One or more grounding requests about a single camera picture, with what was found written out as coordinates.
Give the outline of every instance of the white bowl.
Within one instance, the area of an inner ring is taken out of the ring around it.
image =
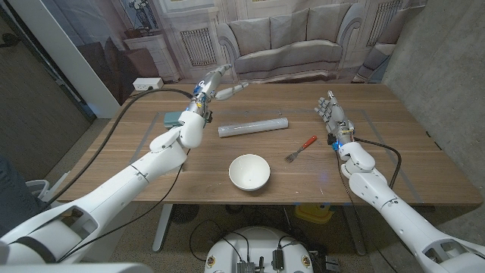
[[[241,155],[229,166],[229,177],[241,190],[257,190],[270,177],[270,165],[259,155]]]

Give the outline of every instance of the gray sofa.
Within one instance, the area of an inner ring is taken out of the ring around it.
[[[337,75],[362,4],[334,4],[292,14],[218,24],[217,38],[239,80],[257,83]]]

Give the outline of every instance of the table leg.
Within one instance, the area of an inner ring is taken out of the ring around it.
[[[172,213],[172,206],[174,205],[164,204],[161,209],[160,220],[158,220],[157,233],[155,234],[155,239],[153,240],[152,246],[154,252],[159,252],[161,250],[165,234],[168,231],[168,223],[170,221],[170,215]]]
[[[367,252],[364,245],[364,238],[360,225],[358,224],[357,215],[352,206],[343,206],[343,214],[346,217],[347,224],[349,225],[350,235],[354,241],[355,251],[360,256],[364,256]]]

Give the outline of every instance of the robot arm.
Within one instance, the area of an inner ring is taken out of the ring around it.
[[[183,148],[196,148],[202,141],[202,130],[211,121],[208,103],[216,97],[215,88],[222,74],[229,69],[224,65],[209,72],[194,90],[194,98],[174,127],[150,143],[150,152],[127,166],[91,193],[62,206],[49,209],[20,224],[1,238],[8,245],[0,251],[0,262],[7,265],[43,264],[58,262],[72,249],[97,238],[111,219],[146,186],[168,171],[181,166],[187,158]],[[222,90],[228,99],[247,84]],[[62,215],[75,214],[66,222]],[[79,262],[90,244],[62,260]]]
[[[375,168],[374,158],[353,141],[353,124],[343,114],[332,92],[321,98],[315,111],[324,119],[329,144],[338,150],[342,172],[352,192],[373,206],[386,219],[425,272],[482,272],[485,247],[438,231],[387,186]]]

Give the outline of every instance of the metal fork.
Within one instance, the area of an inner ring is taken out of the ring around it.
[[[285,160],[286,162],[288,163],[291,163],[293,162],[293,160],[295,160],[296,156],[298,156],[298,154],[303,151],[306,147],[310,146],[310,144],[312,144],[315,140],[317,140],[317,136],[312,136],[310,137],[310,139],[305,142],[305,144],[303,144],[303,146],[300,147],[300,149],[298,149],[298,151],[294,152],[293,154],[291,155],[288,155]]]

